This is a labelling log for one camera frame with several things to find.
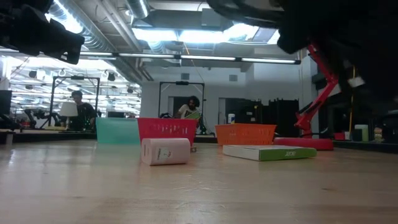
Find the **pink box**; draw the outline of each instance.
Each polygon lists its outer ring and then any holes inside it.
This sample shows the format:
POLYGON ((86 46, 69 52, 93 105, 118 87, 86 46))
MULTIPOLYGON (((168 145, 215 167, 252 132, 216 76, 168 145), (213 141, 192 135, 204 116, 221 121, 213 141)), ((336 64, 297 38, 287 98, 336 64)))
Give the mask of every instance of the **pink box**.
POLYGON ((148 165, 186 164, 191 144, 186 138, 143 139, 141 160, 148 165))

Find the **man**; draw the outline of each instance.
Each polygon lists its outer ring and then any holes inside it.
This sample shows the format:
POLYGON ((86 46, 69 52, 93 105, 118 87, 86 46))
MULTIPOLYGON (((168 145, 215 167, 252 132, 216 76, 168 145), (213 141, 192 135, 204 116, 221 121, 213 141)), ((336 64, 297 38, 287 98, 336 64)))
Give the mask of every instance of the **man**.
POLYGON ((73 91, 72 98, 77 105, 78 117, 72 120, 71 128, 75 130, 92 129, 97 117, 93 106, 82 102, 83 93, 81 91, 73 91))
POLYGON ((178 110, 175 117, 181 119, 199 119, 200 113, 197 110, 197 107, 199 106, 199 99, 195 96, 191 96, 188 98, 187 104, 182 105, 182 107, 178 110))

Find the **man with curly hair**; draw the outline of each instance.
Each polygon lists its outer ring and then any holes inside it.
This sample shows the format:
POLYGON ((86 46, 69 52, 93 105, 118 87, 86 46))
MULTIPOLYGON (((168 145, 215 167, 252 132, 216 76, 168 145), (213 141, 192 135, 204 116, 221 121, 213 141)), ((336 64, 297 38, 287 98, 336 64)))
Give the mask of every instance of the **man with curly hair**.
POLYGON ((187 104, 182 105, 175 115, 176 118, 181 119, 199 119, 200 113, 197 107, 200 106, 200 101, 197 97, 191 96, 188 98, 187 104))

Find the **red basket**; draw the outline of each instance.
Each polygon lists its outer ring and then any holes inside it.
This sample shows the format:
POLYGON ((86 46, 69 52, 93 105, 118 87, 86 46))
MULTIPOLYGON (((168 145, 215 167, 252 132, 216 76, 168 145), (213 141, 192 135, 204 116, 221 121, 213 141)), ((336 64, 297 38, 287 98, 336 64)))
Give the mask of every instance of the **red basket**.
POLYGON ((272 144, 276 125, 222 124, 216 125, 219 145, 269 145, 272 144))
POLYGON ((197 120, 138 118, 138 130, 140 142, 144 138, 187 138, 192 146, 197 120))

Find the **teal container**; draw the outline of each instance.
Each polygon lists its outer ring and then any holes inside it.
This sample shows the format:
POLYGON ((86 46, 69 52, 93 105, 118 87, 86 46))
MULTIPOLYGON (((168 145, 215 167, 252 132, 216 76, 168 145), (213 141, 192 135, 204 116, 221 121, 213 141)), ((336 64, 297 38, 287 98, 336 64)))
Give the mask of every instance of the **teal container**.
POLYGON ((97 142, 99 144, 138 144, 137 119, 97 118, 97 142))

